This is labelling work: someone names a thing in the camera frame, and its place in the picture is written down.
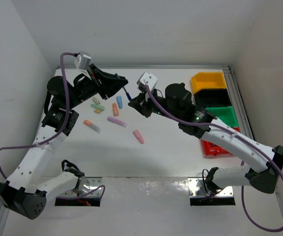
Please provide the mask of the blue gel pen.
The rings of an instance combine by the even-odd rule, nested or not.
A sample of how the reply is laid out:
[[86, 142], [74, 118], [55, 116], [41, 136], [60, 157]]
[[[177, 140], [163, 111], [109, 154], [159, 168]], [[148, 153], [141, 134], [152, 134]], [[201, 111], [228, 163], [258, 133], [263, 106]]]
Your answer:
[[123, 89], [124, 89], [124, 91], [125, 91], [125, 94], [126, 94], [126, 96], [127, 96], [127, 99], [129, 100], [129, 102], [132, 101], [132, 98], [131, 98], [129, 92], [126, 90], [125, 87], [123, 87]]

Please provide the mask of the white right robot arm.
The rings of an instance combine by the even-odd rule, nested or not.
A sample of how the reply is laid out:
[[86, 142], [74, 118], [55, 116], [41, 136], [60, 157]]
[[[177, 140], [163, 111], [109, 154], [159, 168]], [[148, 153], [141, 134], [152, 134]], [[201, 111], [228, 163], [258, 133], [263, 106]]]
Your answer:
[[165, 97], [160, 97], [155, 88], [139, 82], [139, 95], [129, 106], [148, 118], [151, 114], [172, 119], [184, 133], [215, 144], [244, 162], [242, 167], [213, 167], [203, 179], [203, 187], [216, 194], [227, 186], [251, 186], [272, 194], [282, 176], [283, 147], [260, 144], [225, 124], [219, 117], [204, 108], [194, 105], [191, 94], [184, 84], [170, 84]]

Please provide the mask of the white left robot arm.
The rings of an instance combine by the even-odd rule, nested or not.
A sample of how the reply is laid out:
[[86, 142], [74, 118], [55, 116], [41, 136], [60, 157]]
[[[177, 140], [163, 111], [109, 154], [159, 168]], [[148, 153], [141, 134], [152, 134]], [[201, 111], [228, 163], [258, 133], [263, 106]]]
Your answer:
[[104, 72], [94, 64], [75, 77], [73, 84], [62, 76], [51, 78], [47, 83], [45, 117], [21, 163], [5, 182], [0, 182], [0, 202], [9, 210], [35, 219], [48, 201], [66, 191], [83, 196], [85, 174], [67, 160], [62, 161], [60, 175], [43, 183], [39, 179], [76, 124], [79, 115], [74, 107], [96, 94], [106, 100], [127, 84], [124, 76]]

